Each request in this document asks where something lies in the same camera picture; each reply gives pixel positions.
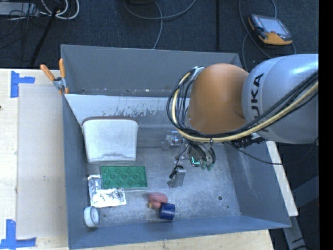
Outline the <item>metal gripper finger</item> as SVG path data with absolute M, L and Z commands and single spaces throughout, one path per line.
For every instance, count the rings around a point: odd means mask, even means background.
M 162 151 L 168 151 L 171 147 L 180 147 L 182 144 L 182 137 L 176 130 L 168 130 L 165 132 L 165 137 L 161 143 Z
M 169 175 L 170 180 L 168 181 L 169 188 L 177 188 L 183 186 L 186 169 L 183 166 L 177 165 Z

